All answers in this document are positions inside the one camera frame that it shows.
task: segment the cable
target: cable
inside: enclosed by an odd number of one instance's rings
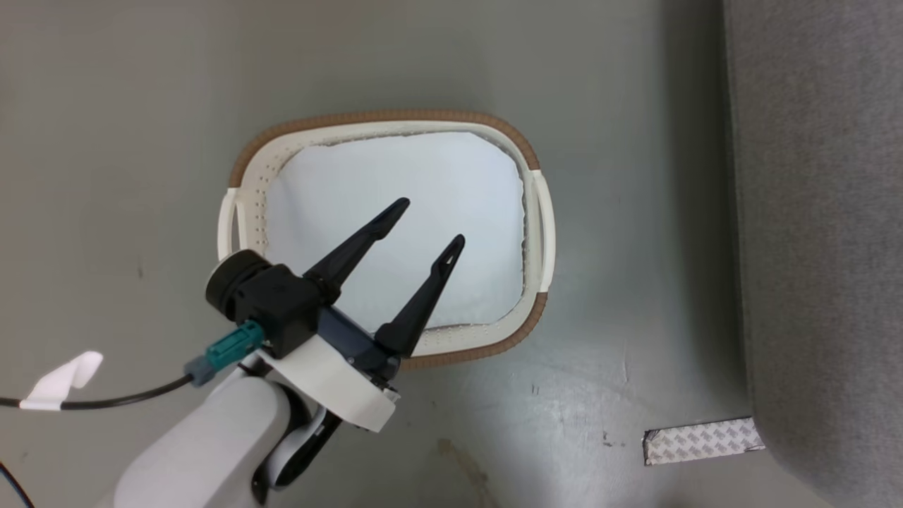
[[[83,402],[66,402],[63,401],[60,404],[60,410],[62,411],[72,411],[72,410],[81,410],[81,409],[106,409],[106,408],[116,408],[119,406],[126,406],[128,404],[135,404],[136,402],[142,402],[144,400],[153,399],[154,397],[160,397],[161,395],[165,395],[170,391],[179,389],[186,384],[191,382],[191,374],[185,374],[181,378],[173,381],[169,384],[164,384],[159,388],[154,388],[153,390],[142,391],[141,393],[136,393],[135,395],[126,395],[125,397],[118,397],[116,399],[106,399],[106,400],[85,400]],[[10,408],[18,408],[19,403],[22,402],[18,399],[5,399],[0,398],[0,406],[6,406]]]
[[[248,376],[250,376],[250,377],[252,377],[252,378],[255,378],[255,377],[257,377],[257,376],[260,375],[260,374],[258,374],[258,373],[256,373],[256,372],[252,371],[250,367],[248,367],[247,365],[245,365],[245,364],[242,363],[242,362],[239,362],[238,365],[236,365],[236,367],[238,367],[239,369],[241,369],[242,371],[244,371],[245,374],[247,374]]]
[[[2,462],[0,462],[0,475],[3,475],[6,478],[6,481],[9,482],[9,485],[13,487],[15,493],[19,494],[19,499],[22,500],[22,504],[25,505],[25,508],[34,508],[34,503],[32,503],[28,494],[25,493],[25,489],[19,485],[19,482],[15,480],[13,474],[9,472],[9,469],[6,469],[6,466],[4,466]]]

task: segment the white fabric liner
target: white fabric liner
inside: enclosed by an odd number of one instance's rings
[[[411,206],[336,304],[369,331],[390,321],[462,233],[466,246],[429,327],[496,323],[524,285],[524,186],[510,156],[470,133],[310,146],[267,192],[267,257],[296,275],[399,197]]]

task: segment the white plastic basket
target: white plastic basket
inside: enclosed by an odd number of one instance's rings
[[[285,163],[307,146],[359,139],[470,132],[511,156],[524,182],[524,288],[520,301],[492,325],[454,325],[428,329],[405,367],[463,362],[502,353],[522,341],[545,309],[555,262],[552,199],[539,162],[526,139],[508,123],[488,115],[444,110],[388,110],[289,122],[267,129],[238,157],[219,210],[219,258],[238,246],[266,255],[266,191]]]

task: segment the gray floor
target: gray floor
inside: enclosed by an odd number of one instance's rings
[[[526,134],[552,189],[545,317],[502,356],[401,376],[385,431],[341,429],[279,505],[825,506],[766,452],[641,464],[647,428],[750,411],[717,26],[713,0],[0,0],[0,395],[88,348],[107,361],[80,397],[141,390],[228,329],[202,292],[258,131],[475,109]],[[91,506],[202,397],[3,410],[0,459],[38,506]]]

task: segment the basket handle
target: basket handle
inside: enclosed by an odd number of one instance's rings
[[[226,195],[223,196],[223,203],[219,206],[219,226],[217,229],[217,255],[222,261],[232,253],[232,216],[237,212],[238,217],[238,240],[244,246],[242,229],[245,227],[244,207],[238,206],[238,188],[229,187]]]
[[[552,210],[552,195],[543,173],[531,171],[539,198],[539,213],[543,217],[543,279],[539,284],[540,293],[548,293],[555,272],[555,213]]]

